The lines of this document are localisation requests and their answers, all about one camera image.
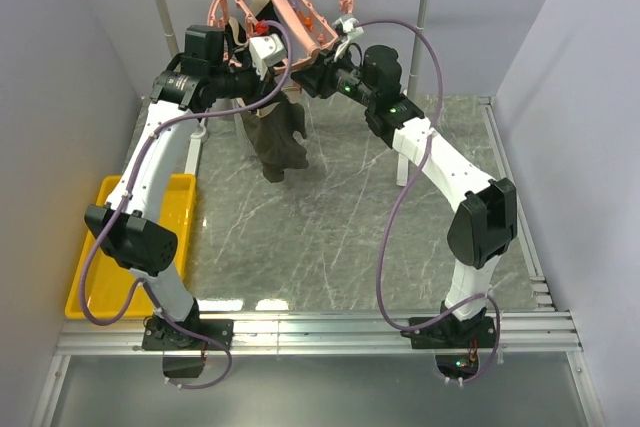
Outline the dark grey boxer briefs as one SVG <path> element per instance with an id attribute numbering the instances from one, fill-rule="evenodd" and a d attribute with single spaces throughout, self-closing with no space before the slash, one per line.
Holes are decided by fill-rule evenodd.
<path id="1" fill-rule="evenodd" d="M 303 139 L 308 137 L 305 110 L 286 94 L 279 95 L 277 99 L 266 108 L 265 116 L 257 113 L 242 115 L 245 133 L 262 165 L 263 176 L 270 183 L 282 182 L 287 169 L 309 167 L 307 150 L 294 137 L 295 133 Z"/>

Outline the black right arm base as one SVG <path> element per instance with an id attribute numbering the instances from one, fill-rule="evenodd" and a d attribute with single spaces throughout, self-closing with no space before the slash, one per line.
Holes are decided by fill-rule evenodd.
<path id="1" fill-rule="evenodd" d="M 414 350 L 455 350 L 454 354 L 435 355 L 436 367 L 445 380 L 464 384 L 476 377 L 482 371 L 480 349 L 492 348 L 490 360 L 497 355 L 501 329 L 485 309 L 465 321 L 451 314 L 427 328 L 416 328 L 430 320 L 434 317 L 411 317 L 412 329 L 403 336 Z"/>

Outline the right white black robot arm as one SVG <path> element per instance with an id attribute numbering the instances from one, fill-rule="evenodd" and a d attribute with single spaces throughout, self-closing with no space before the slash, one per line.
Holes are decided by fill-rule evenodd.
<path id="1" fill-rule="evenodd" d="M 486 313 L 490 283 L 500 258 L 517 236 L 516 187 L 474 166 L 434 128 L 401 91 L 395 49 L 368 48 L 361 64 L 324 51 L 292 75 L 312 97 L 343 94 L 362 105 L 369 129 L 418 167 L 454 212 L 447 243 L 455 265 L 439 320 L 442 338 L 460 347 L 472 339 Z"/>

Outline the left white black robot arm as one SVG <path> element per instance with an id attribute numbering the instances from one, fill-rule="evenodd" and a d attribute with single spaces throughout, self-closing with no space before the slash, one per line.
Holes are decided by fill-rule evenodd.
<path id="1" fill-rule="evenodd" d="M 125 314 L 98 318 L 90 311 L 86 280 L 94 257 L 103 252 L 134 278 L 131 293 L 144 289 L 152 302 L 152 336 L 174 349 L 207 344 L 199 305 L 185 287 L 175 265 L 177 235 L 159 225 L 162 202 L 174 165 L 204 118 L 214 116 L 220 99 L 248 96 L 250 109 L 267 106 L 283 83 L 273 80 L 278 64 L 291 64 L 291 41 L 283 25 L 261 21 L 244 49 L 244 67 L 230 63 L 232 44 L 225 30 L 193 25 L 185 32 L 185 48 L 175 54 L 154 79 L 146 124 L 119 184 L 103 205 L 91 204 L 84 214 L 94 237 L 78 284 L 83 315 L 108 326 Z"/>

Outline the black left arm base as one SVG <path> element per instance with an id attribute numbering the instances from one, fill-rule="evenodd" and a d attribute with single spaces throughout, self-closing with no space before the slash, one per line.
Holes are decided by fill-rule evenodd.
<path id="1" fill-rule="evenodd" d="M 144 352 L 161 352 L 165 381 L 185 390 L 201 390 L 222 382 L 228 377 L 233 365 L 233 320 L 197 320 L 194 327 L 195 330 L 192 331 L 180 323 L 173 325 L 156 315 L 147 317 L 144 321 L 141 349 Z M 194 384 L 205 371 L 208 355 L 215 352 L 226 356 L 227 365 L 217 378 Z"/>

